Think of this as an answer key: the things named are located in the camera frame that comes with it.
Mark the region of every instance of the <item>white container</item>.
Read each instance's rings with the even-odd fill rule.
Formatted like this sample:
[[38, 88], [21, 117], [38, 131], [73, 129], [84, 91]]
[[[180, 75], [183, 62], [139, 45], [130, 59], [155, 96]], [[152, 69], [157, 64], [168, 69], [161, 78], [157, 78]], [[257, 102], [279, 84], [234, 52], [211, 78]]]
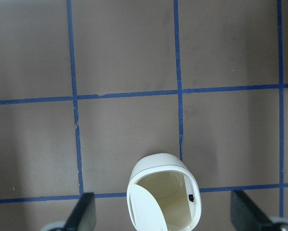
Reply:
[[126, 198], [137, 231], [190, 231], [200, 219], [197, 182], [171, 154], [141, 159], [133, 168]]

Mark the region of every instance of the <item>gray floor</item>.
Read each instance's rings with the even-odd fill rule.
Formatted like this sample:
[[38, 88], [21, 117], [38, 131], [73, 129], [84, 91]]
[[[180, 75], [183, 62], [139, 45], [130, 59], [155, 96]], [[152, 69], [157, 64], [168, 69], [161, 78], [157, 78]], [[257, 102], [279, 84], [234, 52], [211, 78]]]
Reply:
[[[133, 166], [180, 155], [173, 1], [71, 3], [76, 86], [66, 1], [0, 0], [0, 231], [66, 219], [81, 189], [79, 154], [83, 189], [98, 197], [96, 231], [132, 231], [123, 193]], [[183, 159], [202, 189], [196, 230], [234, 230], [235, 186], [288, 218], [288, 0], [286, 85], [278, 85], [276, 0], [179, 0], [178, 13]]]

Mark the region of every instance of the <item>white oval flap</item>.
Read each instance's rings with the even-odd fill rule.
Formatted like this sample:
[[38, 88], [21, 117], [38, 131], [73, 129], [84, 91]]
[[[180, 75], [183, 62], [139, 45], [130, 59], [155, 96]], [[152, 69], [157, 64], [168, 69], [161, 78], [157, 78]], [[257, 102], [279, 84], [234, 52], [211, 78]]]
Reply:
[[130, 199], [137, 231], [167, 231], [161, 208], [149, 191], [134, 184]]

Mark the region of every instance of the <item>grid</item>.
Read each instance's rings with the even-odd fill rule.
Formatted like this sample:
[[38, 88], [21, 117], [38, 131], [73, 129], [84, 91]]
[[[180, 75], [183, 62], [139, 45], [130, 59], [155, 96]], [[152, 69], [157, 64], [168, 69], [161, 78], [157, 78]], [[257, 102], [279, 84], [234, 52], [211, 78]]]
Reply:
[[[0, 199], [0, 204], [17, 203], [17, 202], [79, 199], [80, 195], [84, 192], [84, 184], [83, 184], [83, 177], [82, 177], [80, 127], [78, 125], [78, 119], [79, 119], [78, 101], [79, 100], [123, 98], [123, 97], [144, 97], [144, 96], [158, 96], [158, 95], [177, 95], [178, 97], [178, 108], [177, 108], [178, 109], [178, 124], [179, 124], [179, 150], [180, 150], [180, 159], [183, 161], [183, 150], [182, 150], [182, 147], [183, 147], [183, 94], [218, 92], [218, 91], [278, 89], [279, 90], [279, 183], [278, 184], [265, 184], [265, 185], [234, 186], [234, 187], [201, 188], [200, 192], [207, 193], [207, 192], [225, 192], [225, 191], [231, 191], [231, 190], [279, 189], [279, 215], [281, 217], [283, 216], [284, 214], [284, 188], [288, 188], [288, 183], [284, 183], [284, 89], [288, 88], [288, 84], [284, 84], [284, 78], [283, 78], [283, 40], [282, 40], [282, 9], [281, 9], [282, 3], [281, 3], [281, 0], [277, 0], [279, 83], [268, 84], [268, 85], [249, 85], [249, 86], [194, 88], [194, 89], [182, 88], [182, 78], [181, 78], [181, 70], [180, 70], [178, 0], [173, 0], [173, 1], [174, 1], [174, 4], [173, 4], [174, 25], [175, 25], [175, 61], [176, 61], [176, 77], [177, 77], [177, 89], [176, 90], [109, 93], [109, 94], [104, 94], [104, 95], [97, 95], [97, 94], [78, 95], [77, 88], [76, 88], [76, 76], [75, 76], [72, 6], [71, 6], [71, 0], [66, 0], [69, 51], [70, 51], [70, 71], [71, 71], [71, 77], [72, 77], [71, 79], [72, 96], [1, 100], [0, 105], [21, 104], [21, 103], [40, 103], [40, 102], [62, 102], [62, 101], [73, 102], [79, 194], [69, 195], [69, 196], [46, 196], [46, 197]], [[96, 198], [125, 197], [126, 193], [125, 192], [102, 193], [102, 194], [96, 194], [95, 196]]]

